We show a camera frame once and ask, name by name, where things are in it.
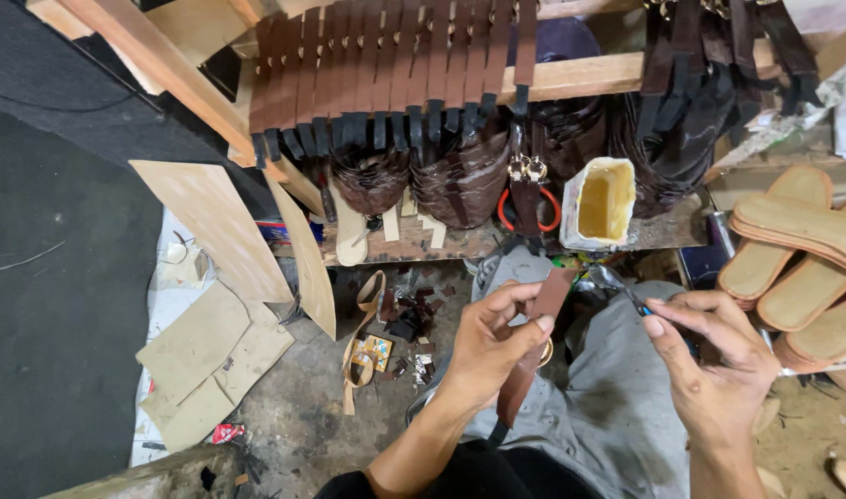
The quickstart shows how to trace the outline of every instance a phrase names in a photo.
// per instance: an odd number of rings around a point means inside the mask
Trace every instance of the stack of insoles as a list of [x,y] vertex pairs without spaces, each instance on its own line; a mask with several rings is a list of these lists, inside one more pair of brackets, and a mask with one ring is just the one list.
[[[729,225],[747,239],[718,278],[742,308],[784,332],[774,353],[798,372],[846,356],[846,203],[832,210],[831,201],[828,176],[805,166],[741,198]],[[797,250],[806,255],[781,276]]]

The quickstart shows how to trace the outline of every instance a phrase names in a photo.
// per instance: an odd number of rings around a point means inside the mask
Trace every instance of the metal tool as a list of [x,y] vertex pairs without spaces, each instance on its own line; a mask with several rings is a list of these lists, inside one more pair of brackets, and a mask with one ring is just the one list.
[[623,291],[626,296],[632,301],[632,304],[636,307],[636,312],[639,312],[639,315],[645,317],[646,315],[651,315],[651,311],[645,306],[645,303],[639,299],[621,280],[620,275],[617,272],[605,267],[602,264],[596,264],[589,268],[589,278],[592,280],[596,286],[607,289],[613,288],[619,291]]
[[362,239],[367,237],[367,234],[378,231],[383,227],[383,218],[381,217],[374,217],[373,219],[368,219],[367,225],[364,227],[364,230],[361,234],[358,235],[358,239],[354,243],[352,243],[352,247],[354,248],[357,244],[362,242]]

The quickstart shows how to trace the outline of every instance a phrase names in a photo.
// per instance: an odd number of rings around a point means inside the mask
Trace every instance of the hand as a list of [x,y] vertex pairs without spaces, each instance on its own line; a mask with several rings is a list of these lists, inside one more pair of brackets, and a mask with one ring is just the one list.
[[[517,361],[552,333],[555,319],[550,315],[521,326],[506,326],[517,314],[527,314],[542,285],[508,280],[487,298],[463,308],[451,366],[441,381],[439,395],[470,414],[495,402]],[[511,331],[508,337],[506,329]],[[495,331],[504,333],[498,336],[506,339],[497,341]]]
[[[781,363],[723,291],[680,293],[664,303],[647,299],[654,314],[642,323],[670,370],[673,405],[692,448],[750,452],[753,420]],[[724,363],[698,365],[682,336],[667,320],[700,333]]]

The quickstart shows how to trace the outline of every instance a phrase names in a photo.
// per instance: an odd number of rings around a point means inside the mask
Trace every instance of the forearm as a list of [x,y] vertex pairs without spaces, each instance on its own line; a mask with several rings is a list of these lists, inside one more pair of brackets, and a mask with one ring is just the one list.
[[765,499],[749,442],[711,448],[692,443],[692,499]]
[[380,497],[419,493],[444,470],[474,412],[462,410],[438,393],[395,442],[364,471]]

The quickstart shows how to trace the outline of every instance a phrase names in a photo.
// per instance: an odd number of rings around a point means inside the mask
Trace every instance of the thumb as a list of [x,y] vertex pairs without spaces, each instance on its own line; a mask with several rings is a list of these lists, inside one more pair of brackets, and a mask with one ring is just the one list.
[[648,315],[642,319],[642,325],[657,354],[666,364],[666,369],[670,371],[670,379],[681,382],[691,379],[700,372],[700,368],[691,357],[688,345],[673,324],[663,317]]
[[554,326],[555,318],[551,315],[541,315],[534,321],[516,327],[513,335],[503,342],[502,350],[515,362],[528,350],[545,342]]

